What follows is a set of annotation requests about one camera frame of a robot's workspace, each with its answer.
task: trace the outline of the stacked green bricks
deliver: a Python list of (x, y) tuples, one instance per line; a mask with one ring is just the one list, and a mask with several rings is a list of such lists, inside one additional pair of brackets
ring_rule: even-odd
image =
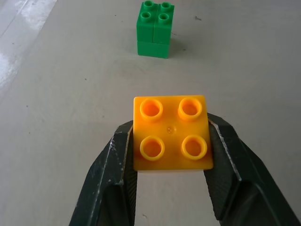
[(168, 58), (174, 6), (145, 1), (137, 20), (138, 55)]

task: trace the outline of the gray floor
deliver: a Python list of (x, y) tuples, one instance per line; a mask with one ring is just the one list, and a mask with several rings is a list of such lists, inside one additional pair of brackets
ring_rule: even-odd
[[(301, 218), (301, 1), (171, 2), (168, 60), (136, 54), (138, 0), (55, 4), (0, 103), (0, 225), (67, 225), (144, 95), (205, 95)], [(139, 174), (136, 225), (217, 226), (202, 172)]]

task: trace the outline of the green duplo brick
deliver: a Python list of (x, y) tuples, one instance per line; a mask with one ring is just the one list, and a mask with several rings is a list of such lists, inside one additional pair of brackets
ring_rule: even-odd
[(138, 41), (137, 49), (141, 56), (168, 58), (169, 45)]
[(158, 5), (154, 24), (154, 43), (169, 44), (173, 25), (174, 6), (168, 2)]
[(142, 3), (136, 25), (137, 41), (153, 42), (157, 10), (158, 4), (152, 1)]

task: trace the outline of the toy brick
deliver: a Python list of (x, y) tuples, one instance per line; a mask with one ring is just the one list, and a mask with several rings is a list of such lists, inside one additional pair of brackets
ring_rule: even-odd
[(213, 167), (203, 96), (134, 99), (135, 170), (206, 170)]
[(137, 41), (153, 42), (157, 10), (158, 4), (152, 1), (148, 0), (141, 4), (136, 24)]
[(169, 44), (173, 25), (174, 6), (168, 2), (158, 5), (154, 24), (154, 43)]
[(141, 56), (168, 58), (169, 45), (138, 41), (137, 49)]

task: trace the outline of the concrete floor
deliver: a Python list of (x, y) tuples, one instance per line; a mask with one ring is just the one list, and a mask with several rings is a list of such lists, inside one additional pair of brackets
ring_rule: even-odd
[[(168, 60), (136, 54), (141, 1), (55, 4), (0, 89), (1, 226), (67, 225), (90, 165), (145, 95), (205, 95), (301, 218), (301, 1), (171, 2)], [(136, 225), (219, 225), (203, 173), (139, 174)]]

